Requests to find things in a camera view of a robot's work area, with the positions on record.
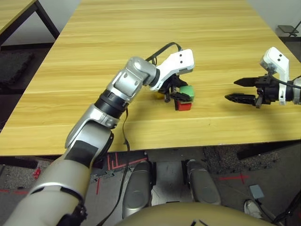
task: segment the black floor mat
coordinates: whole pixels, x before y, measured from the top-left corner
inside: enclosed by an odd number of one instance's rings
[[[13,84],[26,70],[33,58],[33,53],[0,52],[0,83]]]
[[[280,160],[277,151],[239,160],[237,153],[250,148],[252,148],[251,145],[204,147],[204,155],[209,171],[215,174],[227,174],[248,170],[269,169]]]

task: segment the shoe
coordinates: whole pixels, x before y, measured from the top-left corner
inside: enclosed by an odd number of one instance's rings
[[[244,204],[244,211],[246,214],[262,219],[262,212],[258,208],[258,206],[252,200],[246,200]]]

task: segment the table leg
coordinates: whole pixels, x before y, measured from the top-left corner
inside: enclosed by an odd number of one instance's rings
[[[42,22],[48,28],[50,33],[55,39],[59,36],[59,31],[57,30],[54,23],[51,21],[50,17],[37,0],[31,6],[29,6],[17,19],[15,19],[1,34],[0,34],[0,46],[18,29],[29,18],[34,12],[38,14]]]
[[[58,36],[60,35],[60,32],[57,30],[56,26],[51,21],[50,17],[48,16],[48,14],[46,13],[46,11],[42,7],[41,3],[37,0],[34,4],[37,7],[36,13],[38,14],[38,16],[40,17],[40,19],[42,20],[42,22],[45,24],[45,26],[48,28],[48,30],[50,31],[50,33],[52,34],[52,36],[55,39],[57,39]]]

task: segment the gray carpet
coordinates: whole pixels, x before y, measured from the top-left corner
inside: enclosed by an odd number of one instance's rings
[[[26,70],[34,54],[0,52],[0,83],[13,84]]]

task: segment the floor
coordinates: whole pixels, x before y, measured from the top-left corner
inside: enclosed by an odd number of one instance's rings
[[[300,43],[286,43],[286,45],[301,61]],[[35,53],[36,57],[23,77],[14,85],[16,88],[27,87],[49,49],[28,49],[25,51]],[[0,95],[0,131],[20,97],[21,95]],[[152,205],[171,201],[190,202],[190,191],[182,182],[180,161],[198,159],[203,161],[206,167],[209,160],[206,160],[204,149],[196,147],[189,150],[187,148],[170,151],[153,150],[147,151],[146,154],[150,161],[157,162],[157,185],[152,191]],[[300,145],[293,145],[278,150],[274,154],[277,155],[279,161],[266,169],[258,168],[251,171],[241,169],[239,172],[223,171],[219,174],[212,172],[211,176],[221,194],[222,204],[242,211],[244,201],[251,198],[248,186],[258,184],[265,194],[261,200],[263,205],[274,215],[284,211],[301,188],[301,147]],[[39,167],[42,171],[49,164],[48,161],[39,161]],[[0,226],[4,224],[12,210],[35,182],[32,176],[34,171],[34,169],[9,166],[1,168],[0,166]],[[96,225],[112,209],[118,196],[121,177],[122,168],[105,170],[92,176],[86,198],[89,215],[82,224],[83,226]],[[106,226],[114,225],[122,220],[121,207],[120,203],[105,223]],[[290,218],[288,225],[301,225],[300,218],[294,217]]]

